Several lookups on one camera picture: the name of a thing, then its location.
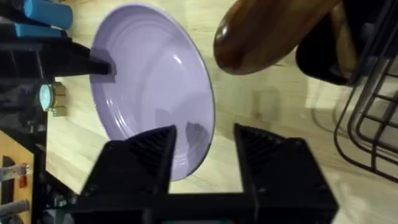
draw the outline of plate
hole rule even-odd
[[[174,124],[171,179],[192,174],[209,150],[215,105],[205,64],[187,33],[152,6],[128,4],[102,22],[91,58],[112,65],[111,75],[90,75],[108,137],[124,140]]]

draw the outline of light wood surface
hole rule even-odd
[[[90,46],[108,12],[131,1],[70,0],[74,41]],[[308,141],[341,209],[335,223],[398,223],[398,185],[350,165],[337,153],[331,133],[349,88],[307,78],[295,66],[294,53],[262,72],[234,77],[213,58],[218,24],[233,0],[146,0],[168,12],[190,34],[201,52],[215,91],[216,129],[200,168],[173,182],[172,193],[240,192],[233,124],[240,123]],[[47,170],[80,192],[107,141],[91,97],[87,76],[59,78],[67,87],[68,116],[49,116]],[[345,148],[355,149],[348,140]]]
[[[0,167],[2,167],[2,157],[10,157],[15,164],[28,164],[32,169],[34,164],[34,155],[18,142],[14,141],[7,134],[0,131]],[[27,176],[27,186],[19,188],[18,179],[14,180],[14,201],[28,200],[29,206],[32,206],[33,177]],[[24,224],[30,224],[31,212],[26,211],[19,214]]]

